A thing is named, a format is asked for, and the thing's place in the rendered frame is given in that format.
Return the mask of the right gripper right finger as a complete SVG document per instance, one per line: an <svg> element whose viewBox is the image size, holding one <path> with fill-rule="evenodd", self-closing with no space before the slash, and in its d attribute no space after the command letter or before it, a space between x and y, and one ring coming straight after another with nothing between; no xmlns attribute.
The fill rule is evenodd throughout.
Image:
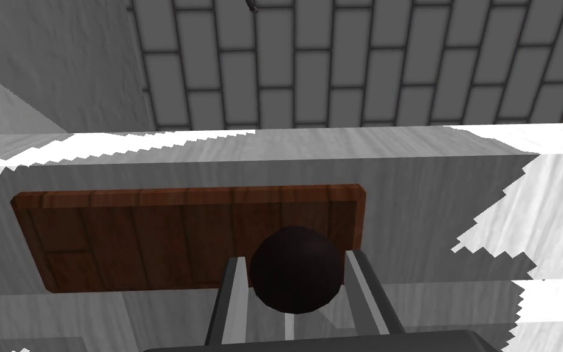
<svg viewBox="0 0 563 352"><path fill-rule="evenodd" d="M345 252L344 286L356 333L359 336L405 333L400 319L363 251Z"/></svg>

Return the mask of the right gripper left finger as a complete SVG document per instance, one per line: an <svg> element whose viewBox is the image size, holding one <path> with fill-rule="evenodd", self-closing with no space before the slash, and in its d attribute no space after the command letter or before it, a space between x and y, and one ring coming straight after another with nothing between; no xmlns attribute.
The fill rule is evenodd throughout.
<svg viewBox="0 0 563 352"><path fill-rule="evenodd" d="M249 282L245 257L227 260L205 345L245 343Z"/></svg>

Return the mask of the black round knob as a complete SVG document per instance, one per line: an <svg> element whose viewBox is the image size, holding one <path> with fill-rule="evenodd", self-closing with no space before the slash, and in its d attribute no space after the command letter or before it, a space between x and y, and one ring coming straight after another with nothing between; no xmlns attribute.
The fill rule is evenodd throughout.
<svg viewBox="0 0 563 352"><path fill-rule="evenodd" d="M322 308L343 283L343 259L325 235L306 227L284 227L266 237L249 265L256 296L289 315Z"/></svg>

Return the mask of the brown wooden drawer front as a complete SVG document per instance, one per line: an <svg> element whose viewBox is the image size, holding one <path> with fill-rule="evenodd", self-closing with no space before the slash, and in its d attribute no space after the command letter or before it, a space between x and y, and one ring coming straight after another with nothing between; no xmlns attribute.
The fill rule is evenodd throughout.
<svg viewBox="0 0 563 352"><path fill-rule="evenodd" d="M361 245L360 185L21 192L10 202L52 293L217 288L231 257L250 260L286 226Z"/></svg>

